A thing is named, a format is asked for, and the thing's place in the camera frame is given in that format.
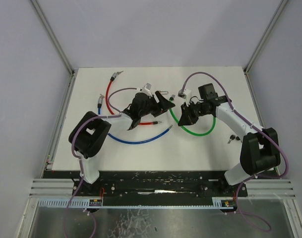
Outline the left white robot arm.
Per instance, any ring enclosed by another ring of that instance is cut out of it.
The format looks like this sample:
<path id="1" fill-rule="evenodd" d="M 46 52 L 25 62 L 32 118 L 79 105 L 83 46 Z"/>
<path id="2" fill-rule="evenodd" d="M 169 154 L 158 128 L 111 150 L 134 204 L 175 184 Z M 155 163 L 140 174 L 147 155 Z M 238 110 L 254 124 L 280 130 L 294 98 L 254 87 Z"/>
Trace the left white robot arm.
<path id="1" fill-rule="evenodd" d="M 72 155 L 79 161 L 80 177 L 85 181 L 84 191 L 92 196 L 100 192 L 101 184 L 97 181 L 100 173 L 94 157 L 110 132 L 133 130 L 144 116 L 157 117 L 173 107 L 175 104 L 163 97 L 160 91 L 154 95 L 138 92 L 118 114 L 106 116 L 93 111 L 86 112 L 68 138 Z"/>

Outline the green cable lock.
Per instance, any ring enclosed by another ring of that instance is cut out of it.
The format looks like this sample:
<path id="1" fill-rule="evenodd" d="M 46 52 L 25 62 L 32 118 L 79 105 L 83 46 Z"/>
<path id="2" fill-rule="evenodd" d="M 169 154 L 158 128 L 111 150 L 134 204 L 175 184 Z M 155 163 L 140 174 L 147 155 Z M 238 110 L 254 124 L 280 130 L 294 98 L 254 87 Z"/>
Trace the green cable lock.
<path id="1" fill-rule="evenodd" d="M 175 116 L 173 110 L 172 110 L 172 109 L 169 109 L 169 112 L 170 112 L 170 114 L 171 114 L 173 120 L 175 121 L 175 123 L 178 124 L 179 120 L 178 120 L 177 117 Z M 209 135 L 209 134 L 214 130 L 215 125 L 216 125 L 216 118 L 213 118 L 211 128 L 210 128 L 207 132 L 205 132 L 205 133 L 196 133 L 196 132 L 193 132 L 193 131 L 187 129 L 187 128 L 184 127 L 184 126 L 181 126 L 181 129 L 184 130 L 185 132 L 187 132 L 187 133 L 190 134 L 190 135 L 197 136 L 197 137 L 204 137 L 204 136 Z"/>

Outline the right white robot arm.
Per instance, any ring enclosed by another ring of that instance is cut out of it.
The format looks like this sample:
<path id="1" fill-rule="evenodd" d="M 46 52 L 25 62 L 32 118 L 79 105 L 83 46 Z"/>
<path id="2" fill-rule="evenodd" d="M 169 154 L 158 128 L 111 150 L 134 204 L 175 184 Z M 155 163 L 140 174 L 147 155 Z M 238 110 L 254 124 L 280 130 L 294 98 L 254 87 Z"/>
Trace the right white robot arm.
<path id="1" fill-rule="evenodd" d="M 249 122 L 236 111 L 227 95 L 218 95 L 213 84 L 200 86 L 198 91 L 201 97 L 199 102 L 189 101 L 181 105 L 178 126 L 194 125 L 199 117 L 213 115 L 225 123 L 242 142 L 240 162 L 227 170 L 224 180 L 218 183 L 222 195 L 232 194 L 236 184 L 280 165 L 278 136 L 274 129 L 265 129 Z"/>

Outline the brass padlock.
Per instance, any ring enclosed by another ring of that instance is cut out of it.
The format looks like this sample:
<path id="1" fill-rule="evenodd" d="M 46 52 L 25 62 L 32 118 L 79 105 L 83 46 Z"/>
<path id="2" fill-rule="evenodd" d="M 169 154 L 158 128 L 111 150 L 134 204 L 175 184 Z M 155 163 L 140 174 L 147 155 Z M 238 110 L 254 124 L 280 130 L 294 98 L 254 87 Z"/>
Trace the brass padlock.
<path id="1" fill-rule="evenodd" d="M 159 91 L 161 95 L 168 95 L 168 91 Z"/>

